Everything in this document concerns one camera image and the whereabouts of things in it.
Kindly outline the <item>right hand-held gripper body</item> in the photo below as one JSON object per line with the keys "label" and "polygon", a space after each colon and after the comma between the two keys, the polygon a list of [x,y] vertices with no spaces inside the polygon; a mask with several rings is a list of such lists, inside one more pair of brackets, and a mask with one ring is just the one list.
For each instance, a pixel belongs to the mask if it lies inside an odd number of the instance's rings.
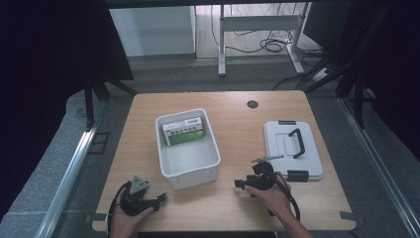
{"label": "right hand-held gripper body", "polygon": [[247,176],[245,185],[255,187],[259,190],[267,190],[276,184],[282,191],[285,191],[285,187],[277,179],[280,173],[274,170],[270,162],[276,158],[280,159],[280,156],[254,159],[255,165],[252,166],[254,174]]}

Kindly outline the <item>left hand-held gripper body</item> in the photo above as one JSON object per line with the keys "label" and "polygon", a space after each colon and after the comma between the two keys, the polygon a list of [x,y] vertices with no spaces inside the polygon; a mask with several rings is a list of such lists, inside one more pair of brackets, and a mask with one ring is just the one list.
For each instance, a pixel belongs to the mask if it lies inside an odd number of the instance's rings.
{"label": "left hand-held gripper body", "polygon": [[128,180],[123,184],[123,195],[120,200],[120,206],[125,213],[130,216],[136,216],[147,208],[160,204],[158,198],[144,199],[149,188],[149,183],[142,180],[138,176],[133,176],[132,180]]}

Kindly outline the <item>white lid with black handle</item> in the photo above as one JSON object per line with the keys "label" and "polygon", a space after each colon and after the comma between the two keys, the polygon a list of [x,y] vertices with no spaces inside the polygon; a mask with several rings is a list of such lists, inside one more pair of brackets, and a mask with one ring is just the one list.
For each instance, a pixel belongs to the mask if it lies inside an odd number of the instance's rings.
{"label": "white lid with black handle", "polygon": [[324,175],[312,130],[303,121],[264,124],[265,150],[276,172],[288,181],[318,181]]}

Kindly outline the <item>white plastic storage box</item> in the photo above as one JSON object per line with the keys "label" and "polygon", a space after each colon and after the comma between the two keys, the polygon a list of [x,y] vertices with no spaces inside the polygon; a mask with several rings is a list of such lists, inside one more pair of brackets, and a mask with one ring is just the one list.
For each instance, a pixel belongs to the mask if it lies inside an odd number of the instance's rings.
{"label": "white plastic storage box", "polygon": [[[199,117],[203,126],[203,138],[178,145],[167,144],[162,126]],[[156,120],[157,150],[161,174],[174,189],[183,189],[218,177],[221,156],[204,109],[196,108],[158,117]]]}

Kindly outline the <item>person's left hand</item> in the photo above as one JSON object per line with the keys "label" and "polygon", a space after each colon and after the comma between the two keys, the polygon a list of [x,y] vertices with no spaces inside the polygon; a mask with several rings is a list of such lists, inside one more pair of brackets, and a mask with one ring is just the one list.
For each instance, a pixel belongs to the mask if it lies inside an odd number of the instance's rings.
{"label": "person's left hand", "polygon": [[154,209],[150,207],[136,216],[130,216],[119,206],[115,206],[112,212],[109,238],[130,238],[153,212]]}

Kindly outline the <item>person's right hand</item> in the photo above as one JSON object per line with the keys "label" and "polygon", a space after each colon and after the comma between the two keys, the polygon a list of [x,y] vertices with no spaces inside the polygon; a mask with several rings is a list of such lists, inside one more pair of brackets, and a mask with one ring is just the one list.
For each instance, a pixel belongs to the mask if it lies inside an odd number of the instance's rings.
{"label": "person's right hand", "polygon": [[267,209],[271,211],[278,219],[293,216],[289,200],[287,199],[284,192],[281,191],[277,186],[273,186],[267,190],[259,190],[255,187],[246,185],[245,190],[249,194],[260,198]]}

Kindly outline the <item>green and white medicine box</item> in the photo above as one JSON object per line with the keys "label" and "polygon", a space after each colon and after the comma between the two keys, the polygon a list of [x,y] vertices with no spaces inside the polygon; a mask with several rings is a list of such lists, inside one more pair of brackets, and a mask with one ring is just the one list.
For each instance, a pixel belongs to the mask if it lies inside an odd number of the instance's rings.
{"label": "green and white medicine box", "polygon": [[163,124],[161,127],[169,146],[200,140],[204,137],[203,122],[200,117]]}

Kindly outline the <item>white power strip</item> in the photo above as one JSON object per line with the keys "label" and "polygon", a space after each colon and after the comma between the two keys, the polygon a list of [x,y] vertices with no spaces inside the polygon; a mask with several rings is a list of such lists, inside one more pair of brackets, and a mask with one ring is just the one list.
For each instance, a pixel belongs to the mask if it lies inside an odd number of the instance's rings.
{"label": "white power strip", "polygon": [[331,73],[331,70],[329,68],[322,68],[320,69],[314,76],[313,76],[313,80],[314,81],[319,81],[321,79],[323,79],[324,77],[326,77],[327,75],[329,75]]}

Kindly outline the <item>black metal stand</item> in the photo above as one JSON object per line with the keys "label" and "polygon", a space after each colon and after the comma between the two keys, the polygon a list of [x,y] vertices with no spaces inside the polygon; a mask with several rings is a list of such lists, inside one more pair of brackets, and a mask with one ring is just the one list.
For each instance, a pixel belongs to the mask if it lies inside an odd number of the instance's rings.
{"label": "black metal stand", "polygon": [[383,22],[389,7],[390,2],[388,0],[381,0],[377,3],[368,14],[367,19],[355,32],[354,36],[350,38],[350,42],[352,43],[351,49],[353,51],[349,59],[326,77],[304,89],[305,93],[312,92],[340,76],[342,79],[336,87],[335,93],[338,97],[347,97],[352,89],[355,90],[354,119],[362,129],[365,127],[363,122],[363,59],[366,57],[368,47]]}

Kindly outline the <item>black curtain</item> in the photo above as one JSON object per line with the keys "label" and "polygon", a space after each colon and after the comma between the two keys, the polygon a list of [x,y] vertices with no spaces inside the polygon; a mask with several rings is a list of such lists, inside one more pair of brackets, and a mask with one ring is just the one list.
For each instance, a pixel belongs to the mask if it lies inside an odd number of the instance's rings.
{"label": "black curtain", "polygon": [[[353,51],[352,38],[381,0],[314,0],[304,34],[335,67]],[[372,108],[420,161],[420,0],[388,0],[389,10],[363,59]]]}
{"label": "black curtain", "polygon": [[66,101],[132,72],[106,0],[0,0],[0,220],[41,160]]}

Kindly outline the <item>white panel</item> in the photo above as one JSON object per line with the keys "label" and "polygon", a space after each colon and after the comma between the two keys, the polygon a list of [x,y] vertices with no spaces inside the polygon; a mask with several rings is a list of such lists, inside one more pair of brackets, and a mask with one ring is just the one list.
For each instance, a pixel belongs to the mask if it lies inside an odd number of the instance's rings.
{"label": "white panel", "polygon": [[195,53],[195,8],[110,9],[128,57]]}

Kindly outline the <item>aluminium rail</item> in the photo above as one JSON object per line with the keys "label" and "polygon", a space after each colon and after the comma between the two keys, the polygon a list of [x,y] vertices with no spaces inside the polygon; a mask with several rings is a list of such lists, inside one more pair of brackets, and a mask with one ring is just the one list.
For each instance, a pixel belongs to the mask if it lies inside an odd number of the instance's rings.
{"label": "aluminium rail", "polygon": [[370,137],[368,136],[367,131],[363,129],[354,118],[354,109],[351,104],[343,98],[339,98],[338,102],[342,106],[351,127],[361,142],[373,169],[385,188],[386,193],[392,201],[410,237],[420,238],[420,219],[415,214],[406,196],[397,186],[397,183],[391,176],[391,173],[387,169],[376,147],[373,145]]}
{"label": "aluminium rail", "polygon": [[52,238],[95,134],[96,127],[82,134],[35,238]]}

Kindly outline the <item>white metal desk frame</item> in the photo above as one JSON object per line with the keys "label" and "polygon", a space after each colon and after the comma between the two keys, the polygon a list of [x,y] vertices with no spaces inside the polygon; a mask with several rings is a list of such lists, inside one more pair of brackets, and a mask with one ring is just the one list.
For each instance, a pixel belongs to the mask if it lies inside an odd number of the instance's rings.
{"label": "white metal desk frame", "polygon": [[226,17],[224,15],[224,6],[221,6],[219,18],[218,74],[220,76],[226,75],[226,47],[224,42],[226,32],[273,30],[293,31],[293,36],[286,42],[286,49],[297,74],[303,74],[304,68],[297,56],[296,46],[306,19],[308,7],[309,3],[305,2],[303,10],[298,15]]}

